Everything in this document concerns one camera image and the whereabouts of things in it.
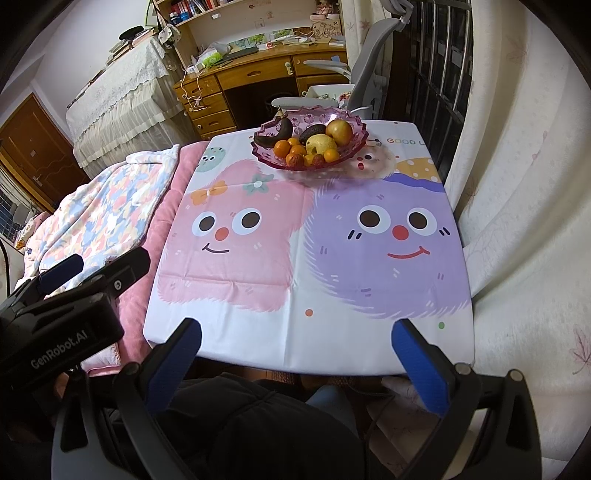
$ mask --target red nose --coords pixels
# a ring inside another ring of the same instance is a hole
[[[408,229],[405,226],[397,225],[392,228],[392,235],[394,235],[396,240],[406,240],[408,238]]]
[[[228,229],[226,227],[223,226],[221,228],[218,228],[216,231],[216,240],[218,242],[225,240],[228,237],[228,233],[230,233],[230,232],[228,231]]]

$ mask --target plastic bag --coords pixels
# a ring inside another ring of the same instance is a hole
[[[198,63],[203,63],[204,67],[210,67],[219,62],[222,57],[230,51],[230,45],[220,42],[213,42],[199,56]]]

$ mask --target window bars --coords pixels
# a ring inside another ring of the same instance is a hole
[[[469,0],[415,0],[409,31],[406,116],[416,124],[445,182],[462,133],[472,84]]]

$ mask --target green flower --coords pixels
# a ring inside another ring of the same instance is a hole
[[[243,188],[248,192],[247,195],[251,195],[255,192],[267,193],[269,187],[266,185],[268,181],[273,180],[274,175],[262,175],[256,173],[252,178],[252,183],[247,183]]]

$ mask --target apple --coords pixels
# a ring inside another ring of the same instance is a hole
[[[353,138],[353,128],[345,120],[337,118],[326,125],[326,135],[332,137],[338,146],[345,147]]]
[[[326,150],[337,149],[335,141],[328,135],[312,135],[306,142],[308,155],[322,155]]]

